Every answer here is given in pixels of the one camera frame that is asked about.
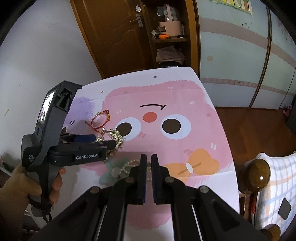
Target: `door handle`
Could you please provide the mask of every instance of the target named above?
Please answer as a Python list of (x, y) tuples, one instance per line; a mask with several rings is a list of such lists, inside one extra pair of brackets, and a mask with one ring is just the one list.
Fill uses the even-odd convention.
[(142, 28), (143, 27), (143, 23), (142, 23), (142, 19), (140, 14), (136, 14), (137, 19), (134, 19), (132, 21), (130, 21), (130, 23), (134, 22), (134, 21), (138, 21), (139, 27)]

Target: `floor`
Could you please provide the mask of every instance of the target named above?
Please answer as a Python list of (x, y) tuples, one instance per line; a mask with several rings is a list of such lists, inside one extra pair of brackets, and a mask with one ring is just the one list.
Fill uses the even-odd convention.
[(260, 152), (277, 157), (296, 151), (296, 134), (286, 127), (282, 109), (216, 109), (236, 166)]

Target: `bolt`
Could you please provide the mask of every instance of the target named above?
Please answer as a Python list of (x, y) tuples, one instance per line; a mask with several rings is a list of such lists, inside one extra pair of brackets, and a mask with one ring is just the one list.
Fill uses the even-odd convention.
[(126, 178), (126, 183), (133, 183), (134, 182), (134, 178), (133, 177), (127, 177)]
[(165, 178), (165, 181), (166, 181), (167, 183), (172, 183), (172, 182), (174, 181), (174, 178), (173, 178), (173, 177), (166, 177), (166, 178)]
[(209, 192), (209, 188), (207, 186), (201, 186), (200, 187), (200, 192), (207, 193), (207, 192)]
[(92, 194), (96, 194), (100, 191), (99, 187), (93, 186), (91, 187), (91, 189), (89, 190)]

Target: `finger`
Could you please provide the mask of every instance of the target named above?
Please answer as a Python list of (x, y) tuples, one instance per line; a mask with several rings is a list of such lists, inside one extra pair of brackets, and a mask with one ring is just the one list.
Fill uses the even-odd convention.
[(26, 193), (26, 195), (40, 196), (42, 194), (41, 186), (24, 173), (20, 174), (19, 179), (20, 190)]
[(59, 170), (59, 174), (64, 175), (65, 173), (66, 173), (66, 168), (61, 167), (60, 170)]
[(59, 200), (59, 195), (60, 195), (59, 191), (52, 190), (52, 192), (49, 195), (49, 200), (51, 201), (52, 204), (57, 203), (57, 201)]
[(12, 176), (20, 173), (25, 173), (25, 168), (22, 165), (19, 165), (15, 168), (15, 170), (12, 173)]
[(60, 190), (61, 186), (63, 185), (63, 180), (60, 174), (57, 175), (57, 177), (54, 179), (54, 181), (52, 182), (52, 188), (55, 191)]

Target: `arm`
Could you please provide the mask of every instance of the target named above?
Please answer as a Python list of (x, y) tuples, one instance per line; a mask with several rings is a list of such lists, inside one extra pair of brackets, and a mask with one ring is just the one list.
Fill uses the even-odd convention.
[[(53, 190), (49, 196), (50, 201), (55, 204), (59, 199), (59, 190), (62, 186), (62, 174), (66, 173), (63, 167), (53, 181)], [(22, 217), (29, 204), (28, 195), (39, 196), (42, 189), (38, 183), (25, 174), (25, 169), (18, 166), (12, 176), (0, 189), (0, 213), (6, 226), (15, 236), (20, 235), (22, 229)]]

